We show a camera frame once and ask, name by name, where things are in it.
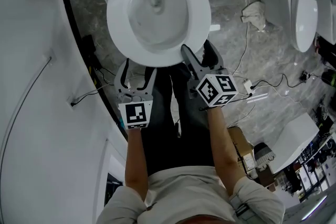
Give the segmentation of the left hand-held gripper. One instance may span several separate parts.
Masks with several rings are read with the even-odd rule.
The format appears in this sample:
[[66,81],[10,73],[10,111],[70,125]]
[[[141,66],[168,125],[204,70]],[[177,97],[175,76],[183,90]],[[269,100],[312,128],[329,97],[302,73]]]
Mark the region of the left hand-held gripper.
[[152,90],[157,68],[146,67],[144,85],[137,90],[132,90],[125,84],[128,67],[129,58],[122,63],[114,78],[118,109],[126,130],[141,129],[147,127],[150,121],[153,107]]

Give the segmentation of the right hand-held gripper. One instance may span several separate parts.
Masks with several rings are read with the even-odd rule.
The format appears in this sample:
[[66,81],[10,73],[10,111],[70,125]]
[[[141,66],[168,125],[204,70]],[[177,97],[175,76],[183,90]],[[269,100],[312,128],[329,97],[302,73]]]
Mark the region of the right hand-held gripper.
[[191,73],[187,83],[190,99],[201,98],[208,108],[224,106],[238,95],[237,85],[232,75],[223,67],[223,59],[216,47],[207,39],[203,44],[202,63],[186,44],[181,46],[181,54]]

